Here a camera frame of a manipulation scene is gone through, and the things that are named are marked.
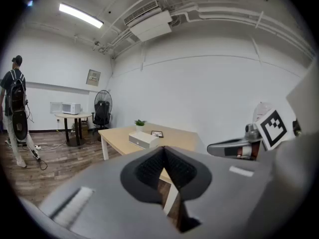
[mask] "ceiling light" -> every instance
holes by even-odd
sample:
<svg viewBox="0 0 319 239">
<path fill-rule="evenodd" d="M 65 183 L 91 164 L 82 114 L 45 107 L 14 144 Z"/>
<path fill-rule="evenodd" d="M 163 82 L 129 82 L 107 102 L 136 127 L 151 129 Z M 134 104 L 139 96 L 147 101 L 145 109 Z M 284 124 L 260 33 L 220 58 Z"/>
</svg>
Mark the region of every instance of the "ceiling light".
<svg viewBox="0 0 319 239">
<path fill-rule="evenodd" d="M 89 14 L 85 13 L 85 12 L 82 12 L 76 8 L 73 8 L 71 6 L 68 6 L 66 4 L 63 4 L 61 3 L 60 4 L 60 8 L 59 8 L 60 11 L 62 12 L 65 12 L 67 14 L 70 14 L 70 15 L 73 15 L 77 18 L 80 18 L 94 26 L 96 26 L 97 28 L 101 28 L 101 26 L 103 25 L 103 22 L 90 16 Z"/>
</svg>

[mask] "person's leg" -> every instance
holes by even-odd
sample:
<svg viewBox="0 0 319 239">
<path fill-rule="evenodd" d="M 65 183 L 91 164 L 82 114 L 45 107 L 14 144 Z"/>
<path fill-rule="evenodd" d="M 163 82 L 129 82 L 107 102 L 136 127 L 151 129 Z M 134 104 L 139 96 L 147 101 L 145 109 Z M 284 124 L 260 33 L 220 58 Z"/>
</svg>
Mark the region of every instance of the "person's leg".
<svg viewBox="0 0 319 239">
<path fill-rule="evenodd" d="M 21 155 L 19 153 L 18 145 L 16 143 L 16 137 L 15 137 L 14 130 L 13 130 L 12 116 L 5 116 L 5 117 L 6 117 L 6 121 L 7 121 L 7 129 L 8 129 L 8 134 L 9 134 L 9 138 L 10 138 L 10 143 L 12 146 L 13 154 L 16 158 L 16 163 L 18 166 L 26 167 L 25 161 L 21 157 Z"/>
<path fill-rule="evenodd" d="M 31 135 L 29 134 L 29 130 L 28 130 L 28 133 L 26 135 L 25 142 L 26 142 L 26 145 L 28 146 L 32 156 L 35 157 L 34 153 L 33 153 L 33 151 L 34 151 L 37 154 L 38 158 L 39 158 L 40 157 L 39 153 L 38 153 L 37 149 L 35 148 L 34 142 L 33 142 L 32 138 L 31 138 Z"/>
</svg>

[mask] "man wearing backpack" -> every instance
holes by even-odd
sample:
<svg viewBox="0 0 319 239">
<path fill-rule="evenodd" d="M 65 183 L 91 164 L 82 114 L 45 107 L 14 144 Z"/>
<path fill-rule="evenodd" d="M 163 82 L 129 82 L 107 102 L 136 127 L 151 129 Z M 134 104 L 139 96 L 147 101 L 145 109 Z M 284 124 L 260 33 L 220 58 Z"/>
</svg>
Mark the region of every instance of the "man wearing backpack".
<svg viewBox="0 0 319 239">
<path fill-rule="evenodd" d="M 25 90 L 25 78 L 24 78 L 23 73 L 21 73 L 21 71 L 20 71 L 20 65 L 22 64 L 22 57 L 20 55 L 18 55 L 12 59 L 12 62 L 13 62 L 12 70 L 10 70 L 9 72 L 6 73 L 6 75 L 4 76 L 4 78 L 0 84 L 0 86 L 2 87 L 1 94 L 0 94 L 0 105 L 1 106 L 2 106 L 5 91 L 6 91 L 6 95 L 8 95 L 11 84 L 13 83 L 13 81 L 15 79 L 21 79 L 24 90 Z M 10 138 L 13 154 L 16 158 L 16 163 L 18 166 L 26 167 L 25 161 L 23 160 L 23 158 L 21 157 L 21 155 L 19 153 L 18 145 L 16 142 L 16 136 L 14 134 L 13 123 L 12 123 L 12 111 L 8 107 L 7 96 L 5 97 L 4 115 L 5 115 L 5 118 L 7 121 L 7 130 L 9 133 L 9 138 Z M 27 132 L 25 142 L 26 142 L 32 156 L 35 157 L 34 154 L 32 153 L 33 151 L 38 155 L 38 152 L 34 147 L 34 143 L 32 141 L 30 134 L 29 134 L 29 131 Z"/>
</svg>

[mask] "round table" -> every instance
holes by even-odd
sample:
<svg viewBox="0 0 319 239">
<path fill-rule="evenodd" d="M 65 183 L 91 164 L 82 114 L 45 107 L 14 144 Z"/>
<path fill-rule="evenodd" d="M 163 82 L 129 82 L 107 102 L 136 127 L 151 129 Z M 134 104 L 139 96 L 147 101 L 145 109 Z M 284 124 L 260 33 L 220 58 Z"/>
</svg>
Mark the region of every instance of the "round table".
<svg viewBox="0 0 319 239">
<path fill-rule="evenodd" d="M 66 137 L 66 144 L 68 146 L 76 147 L 81 146 L 85 143 L 85 139 L 82 138 L 82 127 L 81 127 L 81 118 L 88 118 L 92 116 L 92 114 L 55 114 L 58 118 L 64 118 L 64 127 L 65 127 L 65 137 Z M 67 119 L 74 119 L 74 126 L 75 126 L 75 137 L 69 139 L 68 134 L 68 121 Z"/>
</svg>

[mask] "black cap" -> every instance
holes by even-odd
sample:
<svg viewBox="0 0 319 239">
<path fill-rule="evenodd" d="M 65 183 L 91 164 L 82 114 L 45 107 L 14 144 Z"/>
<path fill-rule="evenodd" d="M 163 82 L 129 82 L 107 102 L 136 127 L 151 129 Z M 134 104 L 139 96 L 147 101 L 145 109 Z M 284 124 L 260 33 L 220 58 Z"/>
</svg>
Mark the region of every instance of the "black cap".
<svg viewBox="0 0 319 239">
<path fill-rule="evenodd" d="M 22 57 L 17 55 L 15 58 L 12 58 L 12 62 L 17 63 L 17 65 L 20 66 L 22 64 Z"/>
</svg>

